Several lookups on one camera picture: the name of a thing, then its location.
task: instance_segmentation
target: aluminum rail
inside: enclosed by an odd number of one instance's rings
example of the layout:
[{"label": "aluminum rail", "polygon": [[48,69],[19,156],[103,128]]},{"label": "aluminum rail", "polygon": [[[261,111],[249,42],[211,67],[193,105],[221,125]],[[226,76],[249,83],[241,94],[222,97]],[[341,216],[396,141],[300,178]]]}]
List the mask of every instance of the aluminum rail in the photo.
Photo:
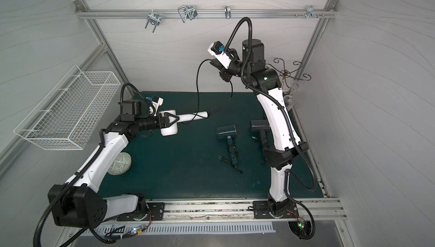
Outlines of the aluminum rail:
[{"label": "aluminum rail", "polygon": [[[262,199],[227,199],[227,200],[155,200],[153,203],[165,203],[163,219],[156,223],[180,222],[237,222],[237,221],[294,221],[294,216],[280,219],[254,219],[254,212],[248,210],[253,201]],[[338,198],[301,198],[315,220],[347,220],[347,216]],[[297,206],[299,216],[306,220],[310,217],[301,206]]]},{"label": "aluminum rail", "polygon": [[[154,12],[161,19],[180,19],[180,14],[174,10],[84,10],[76,14],[79,19],[147,19],[148,14]],[[224,9],[197,10],[195,19],[225,19]],[[311,18],[335,18],[337,11],[314,9]],[[250,17],[253,19],[286,19],[302,18],[307,15],[306,9],[231,9],[231,18]]]},{"label": "aluminum rail", "polygon": [[[336,10],[338,0],[327,0],[325,4],[325,9],[332,9]],[[326,24],[328,23],[328,19],[319,20],[319,22],[316,25],[316,28],[314,29],[313,35],[311,36],[311,40],[308,43],[307,50],[304,53],[304,56],[301,60],[301,68],[296,72],[296,78],[303,78],[302,75],[305,72],[305,69],[308,65],[308,62],[311,59],[311,56],[313,55],[314,49],[316,48],[317,43],[320,40],[320,36],[323,33],[323,30],[326,27]]]}]

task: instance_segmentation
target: dark green mat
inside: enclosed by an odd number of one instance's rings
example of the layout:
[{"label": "dark green mat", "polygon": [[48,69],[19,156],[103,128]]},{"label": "dark green mat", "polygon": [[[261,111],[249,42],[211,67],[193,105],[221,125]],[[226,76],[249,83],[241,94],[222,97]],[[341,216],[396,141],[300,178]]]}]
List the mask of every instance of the dark green mat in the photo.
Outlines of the dark green mat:
[{"label": "dark green mat", "polygon": [[[150,92],[143,95],[163,98],[160,111],[196,112],[196,93]],[[267,197],[270,168],[261,164],[259,142],[252,138],[258,133],[249,130],[250,120],[263,119],[263,109],[252,92],[234,93],[232,101],[228,96],[229,93],[201,93],[200,111],[216,107],[218,114],[188,125],[178,124],[176,135],[163,137],[160,130],[154,130],[152,137],[145,137],[149,132],[141,132],[143,136],[124,149],[132,157],[131,168],[122,175],[107,174],[99,195],[143,193],[147,199]],[[243,174],[238,174],[230,163],[218,159],[219,155],[228,158],[226,141],[216,138],[216,128],[224,125],[236,125],[235,144]],[[273,144],[271,134],[269,141]],[[292,170],[306,184],[311,183],[308,169],[300,158],[294,159]],[[309,192],[292,177],[290,191],[293,197],[323,197],[320,188]]]}]

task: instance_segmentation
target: wall hook rack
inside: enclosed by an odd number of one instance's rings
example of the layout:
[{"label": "wall hook rack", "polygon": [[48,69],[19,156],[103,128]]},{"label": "wall hook rack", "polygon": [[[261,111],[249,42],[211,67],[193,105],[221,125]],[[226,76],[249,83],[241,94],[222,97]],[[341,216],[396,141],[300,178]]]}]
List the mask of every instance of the wall hook rack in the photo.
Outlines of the wall hook rack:
[{"label": "wall hook rack", "polygon": [[161,21],[161,19],[160,19],[159,15],[155,14],[154,12],[149,13],[148,19],[147,19],[147,24],[145,25],[145,29],[147,28],[148,23],[151,23],[152,25],[154,25],[154,28],[153,28],[153,33],[154,33],[156,27],[158,25],[160,25],[160,21]]},{"label": "wall hook rack", "polygon": [[231,18],[231,8],[229,5],[226,5],[224,7],[225,9],[225,19],[230,19]]},{"label": "wall hook rack", "polygon": [[198,12],[196,12],[194,5],[183,5],[178,8],[178,14],[181,17],[181,20],[186,22],[188,17],[189,20],[192,21],[198,15]]}]

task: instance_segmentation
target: floor vent grille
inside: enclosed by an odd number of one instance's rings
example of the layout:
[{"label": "floor vent grille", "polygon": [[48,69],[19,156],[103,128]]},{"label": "floor vent grille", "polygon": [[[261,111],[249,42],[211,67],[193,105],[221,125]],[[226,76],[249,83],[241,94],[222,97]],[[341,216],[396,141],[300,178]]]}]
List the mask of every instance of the floor vent grille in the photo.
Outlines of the floor vent grille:
[{"label": "floor vent grille", "polygon": [[[113,235],[126,233],[142,223],[129,223],[125,228],[117,230]],[[95,232],[104,235],[124,224],[104,224],[95,228]],[[152,223],[140,235],[180,235],[180,234],[248,234],[248,233],[275,233],[271,221],[262,222],[224,222],[224,223]],[[89,230],[82,234],[92,236]]]}]

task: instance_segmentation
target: wire basket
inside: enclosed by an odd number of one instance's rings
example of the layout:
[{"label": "wire basket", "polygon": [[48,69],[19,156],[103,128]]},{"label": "wire basket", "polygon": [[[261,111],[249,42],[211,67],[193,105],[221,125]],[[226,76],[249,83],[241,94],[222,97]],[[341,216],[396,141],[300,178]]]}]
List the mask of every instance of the wire basket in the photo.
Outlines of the wire basket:
[{"label": "wire basket", "polygon": [[14,133],[45,150],[83,150],[119,86],[111,71],[74,65]]}]

